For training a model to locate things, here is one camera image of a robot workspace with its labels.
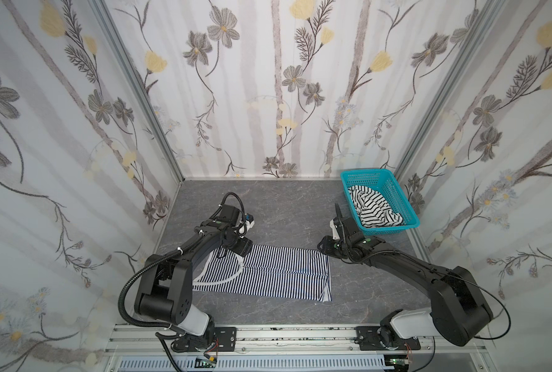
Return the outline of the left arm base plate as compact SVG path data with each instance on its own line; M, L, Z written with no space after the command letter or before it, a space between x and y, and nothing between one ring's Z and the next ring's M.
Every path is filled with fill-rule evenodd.
M171 350L175 353L193 353L218 351L234 352L237 340L236 327L215 327L208 329L202 336L193 336L186 333L171 343Z

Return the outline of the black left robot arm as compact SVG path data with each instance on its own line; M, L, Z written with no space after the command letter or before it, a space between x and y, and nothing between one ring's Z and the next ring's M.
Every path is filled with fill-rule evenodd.
M150 256L144 267L123 286L118 312L128 324L140 328L163 328L162 345L178 350L185 343L197 350L218 346L212 316L192 304L194 269L211 253L233 253L238 260L251 252L246 235L254 219L246 213L239 195L227 192L218 209L195 228L192 238L164 255Z

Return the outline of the blue white striped tank top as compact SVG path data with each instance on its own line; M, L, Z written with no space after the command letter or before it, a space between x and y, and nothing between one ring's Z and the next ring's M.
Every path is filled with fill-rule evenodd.
M331 302L329 257L317 250L254 245L245 257L209 255L194 291Z

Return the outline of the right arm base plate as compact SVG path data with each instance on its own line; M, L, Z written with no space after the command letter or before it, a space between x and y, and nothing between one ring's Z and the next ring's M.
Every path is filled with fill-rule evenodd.
M358 326L354 342L361 351L421 350L416 338L402 339L388 326Z

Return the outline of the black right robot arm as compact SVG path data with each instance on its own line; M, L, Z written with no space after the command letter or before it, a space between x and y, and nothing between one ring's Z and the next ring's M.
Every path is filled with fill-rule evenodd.
M345 218L341 208L330 222L332 235L324 237L318 250L349 265L364 265L388 272L428 297L426 308L398 309L380 322L378 342L384 348L398 347L419 337L441 337L464 347L494 319L487 298L491 292L476 283L463 267L445 268L420 260L377 237L366 237L355 220Z

